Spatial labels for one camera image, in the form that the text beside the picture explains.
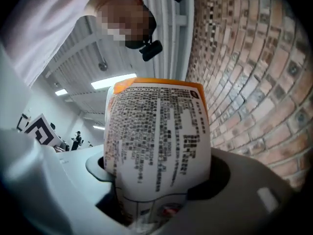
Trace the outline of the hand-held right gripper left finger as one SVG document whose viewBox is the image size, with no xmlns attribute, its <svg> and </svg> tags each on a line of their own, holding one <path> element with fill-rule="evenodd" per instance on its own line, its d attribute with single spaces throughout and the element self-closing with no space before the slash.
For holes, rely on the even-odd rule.
<svg viewBox="0 0 313 235">
<path fill-rule="evenodd" d="M 0 179 L 23 215 L 45 235 L 129 235 L 72 184 L 54 149 L 0 131 Z"/>
</svg>

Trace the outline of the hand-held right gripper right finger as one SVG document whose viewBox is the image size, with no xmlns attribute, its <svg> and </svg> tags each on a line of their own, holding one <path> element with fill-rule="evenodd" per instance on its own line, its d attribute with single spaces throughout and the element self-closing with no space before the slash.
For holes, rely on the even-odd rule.
<svg viewBox="0 0 313 235">
<path fill-rule="evenodd" d="M 255 235 L 295 195 L 256 159 L 211 149 L 209 179 L 187 192 L 182 209 L 156 235 Z"/>
</svg>

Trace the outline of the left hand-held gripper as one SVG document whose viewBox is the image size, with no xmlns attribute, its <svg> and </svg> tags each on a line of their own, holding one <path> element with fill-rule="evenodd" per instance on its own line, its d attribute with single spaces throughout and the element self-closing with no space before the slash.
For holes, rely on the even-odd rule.
<svg viewBox="0 0 313 235">
<path fill-rule="evenodd" d="M 23 130 L 23 133 L 35 138 L 41 145 L 54 147 L 61 144 L 61 139 L 57 136 L 43 114 L 40 114 L 31 121 Z"/>
</svg>

